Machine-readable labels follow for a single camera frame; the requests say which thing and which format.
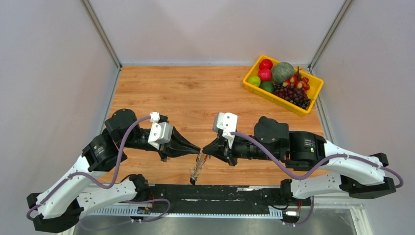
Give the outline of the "clear keyring with red tag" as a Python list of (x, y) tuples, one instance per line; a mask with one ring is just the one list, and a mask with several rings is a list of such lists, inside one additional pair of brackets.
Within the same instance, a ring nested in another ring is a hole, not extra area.
[(198, 180), (199, 174), (203, 168), (203, 165), (206, 163), (207, 159), (210, 156), (208, 154), (203, 154), (200, 152), (196, 157), (195, 166), (190, 170), (190, 183), (192, 185), (196, 185), (196, 181)]

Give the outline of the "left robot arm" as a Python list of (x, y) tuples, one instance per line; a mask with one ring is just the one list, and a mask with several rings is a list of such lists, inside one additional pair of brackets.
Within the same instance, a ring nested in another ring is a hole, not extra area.
[(157, 152), (164, 162), (200, 152), (167, 116), (157, 112), (137, 118), (134, 111), (120, 109), (104, 125), (103, 132), (86, 145), (75, 164), (52, 187), (27, 196), (26, 216), (36, 231), (66, 231), (88, 214), (119, 202), (149, 203), (150, 187), (141, 174), (116, 181), (120, 165), (127, 159), (125, 148)]

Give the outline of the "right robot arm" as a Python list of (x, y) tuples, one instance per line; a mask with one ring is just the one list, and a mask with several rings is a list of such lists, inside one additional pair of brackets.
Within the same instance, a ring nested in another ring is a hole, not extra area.
[(236, 115), (219, 113), (213, 125), (217, 137), (202, 152), (231, 166), (239, 159), (274, 162), (288, 176), (279, 190), (285, 204), (337, 192), (375, 199), (403, 185), (387, 176), (389, 162), (384, 153), (357, 154), (314, 133), (290, 131), (287, 123), (264, 116), (252, 135), (237, 132), (236, 126)]

